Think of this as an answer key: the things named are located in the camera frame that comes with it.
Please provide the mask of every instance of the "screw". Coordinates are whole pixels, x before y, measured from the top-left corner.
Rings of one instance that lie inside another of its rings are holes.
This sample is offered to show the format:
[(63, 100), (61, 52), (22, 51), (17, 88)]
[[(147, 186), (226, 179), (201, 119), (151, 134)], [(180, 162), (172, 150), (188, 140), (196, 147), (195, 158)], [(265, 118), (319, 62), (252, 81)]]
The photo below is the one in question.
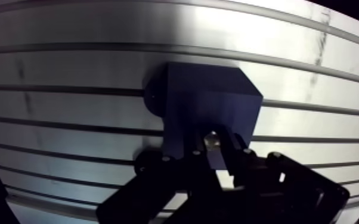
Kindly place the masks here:
[(281, 157), (281, 154), (280, 153), (273, 153), (273, 156), (277, 157), (277, 158), (280, 158)]
[(163, 156), (163, 157), (162, 157), (162, 160), (163, 160), (163, 162), (168, 162), (168, 161), (170, 161), (170, 157), (168, 157), (168, 156)]
[(252, 150), (250, 148), (245, 148), (243, 150), (243, 152), (246, 153), (246, 154), (250, 154), (250, 153), (252, 153)]

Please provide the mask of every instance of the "metal rail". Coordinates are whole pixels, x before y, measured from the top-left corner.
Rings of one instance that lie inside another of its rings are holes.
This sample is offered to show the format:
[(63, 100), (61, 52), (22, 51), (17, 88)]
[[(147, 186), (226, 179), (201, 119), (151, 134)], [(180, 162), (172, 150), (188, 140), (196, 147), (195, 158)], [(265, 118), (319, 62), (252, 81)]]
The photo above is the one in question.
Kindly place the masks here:
[(157, 43), (34, 43), (23, 45), (0, 46), (0, 54), (18, 52), (39, 52), (39, 51), (135, 51), (135, 52), (156, 52), (165, 54), (182, 54), (201, 57), (221, 58), (236, 61), (247, 61), (253, 63), (279, 66), (301, 71), (323, 74), (359, 83), (359, 75), (330, 69), (327, 67), (293, 61), (283, 58), (266, 55), (251, 54), (240, 51), (230, 51), (217, 48), (204, 48), (187, 45), (171, 45)]
[(300, 26), (315, 29), (330, 35), (337, 36), (342, 39), (346, 39), (353, 43), (359, 44), (359, 36), (352, 33), (348, 33), (341, 29), (328, 26), (323, 23), (319, 23), (314, 20), (310, 20), (298, 15), (292, 15), (284, 13), (278, 10), (272, 10), (269, 8), (259, 7), (251, 4), (244, 4), (233, 1), (222, 0), (43, 0), (43, 1), (21, 1), (13, 2), (9, 4), (0, 5), (0, 13), (6, 13), (9, 11), (25, 10), (29, 8), (44, 7), (50, 5), (64, 5), (64, 4), (80, 4), (80, 3), (95, 3), (95, 2), (149, 2), (155, 4), (177, 4), (177, 5), (191, 5), (197, 7), (216, 8), (220, 10), (229, 10), (240, 13), (248, 13), (253, 15), (259, 15), (262, 17), (273, 18), (275, 20), (285, 21), (288, 23), (297, 24)]
[[(142, 89), (125, 88), (104, 88), (104, 87), (86, 87), (86, 86), (39, 86), (39, 85), (0, 85), (0, 91), (14, 92), (51, 92), (61, 94), (90, 94), (90, 95), (111, 95), (121, 97), (142, 97)], [(359, 110), (330, 107), (317, 104), (306, 104), (301, 102), (287, 102), (272, 99), (264, 99), (263, 107), (283, 108), (291, 110), (304, 110), (333, 114), (345, 114), (359, 116)]]
[[(73, 123), (46, 122), (40, 120), (13, 119), (0, 117), (0, 123), (15, 125), (27, 125), (36, 127), (48, 127), (67, 130), (82, 130), (87, 132), (113, 133), (121, 135), (140, 135), (162, 137), (162, 130), (133, 129), (126, 127), (110, 127), (98, 125), (79, 125)], [(359, 138), (312, 138), (312, 137), (292, 137), (292, 136), (260, 136), (252, 137), (253, 142), (298, 142), (298, 143), (359, 143)]]

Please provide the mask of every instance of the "metal surface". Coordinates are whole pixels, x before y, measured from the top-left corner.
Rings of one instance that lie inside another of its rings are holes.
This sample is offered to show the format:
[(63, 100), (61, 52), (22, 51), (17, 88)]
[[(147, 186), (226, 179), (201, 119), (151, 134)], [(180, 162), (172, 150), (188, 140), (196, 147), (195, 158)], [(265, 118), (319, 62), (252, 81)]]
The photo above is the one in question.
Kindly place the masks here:
[(298, 69), (359, 83), (359, 75), (345, 71), (339, 71), (299, 61), (250, 54), (247, 52), (229, 51), (219, 48), (202, 48), (185, 45), (162, 45), (150, 43), (40, 43), (16, 46), (0, 46), (0, 54), (38, 51), (139, 51), (192, 55), (234, 61), (247, 61), (251, 63), (267, 64), (269, 66)]
[[(120, 2), (118, 0), (99, 0), (98, 2)], [(133, 2), (150, 2), (150, 3), (159, 3), (159, 4), (180, 4), (180, 5), (192, 5), (197, 7), (209, 7), (217, 8), (220, 10), (230, 10), (240, 13), (248, 13), (253, 15), (260, 15), (263, 17), (273, 18), (276, 20), (281, 20), (289, 23), (295, 23), (300, 26), (309, 27), (315, 30), (326, 32), (328, 34), (344, 38), (351, 42), (359, 44), (359, 36), (353, 35), (352, 33), (345, 32), (341, 29), (335, 27), (330, 27), (328, 25), (312, 21), (303, 17), (295, 16), (288, 13), (283, 13), (277, 10), (271, 10), (268, 8), (258, 7), (255, 5), (231, 2), (231, 1), (220, 1), (220, 0), (133, 0)], [(43, 7), (49, 5), (60, 5), (60, 4), (75, 4), (75, 3), (95, 3), (95, 1), (87, 0), (65, 0), (65, 1), (41, 1), (41, 2), (15, 2), (12, 4), (0, 5), (0, 13), (5, 13), (15, 10), (23, 10), (28, 8)]]

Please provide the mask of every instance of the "dark blue block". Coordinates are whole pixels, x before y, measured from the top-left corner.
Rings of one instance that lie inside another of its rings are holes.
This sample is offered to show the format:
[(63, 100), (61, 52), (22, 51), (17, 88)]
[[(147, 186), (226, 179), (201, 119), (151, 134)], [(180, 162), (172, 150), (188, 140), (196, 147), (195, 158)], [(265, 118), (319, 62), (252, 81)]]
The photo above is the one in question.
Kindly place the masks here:
[[(249, 145), (263, 96), (238, 68), (168, 63), (163, 151), (184, 155), (189, 126), (226, 125)], [(225, 169), (219, 152), (209, 152), (215, 169)]]

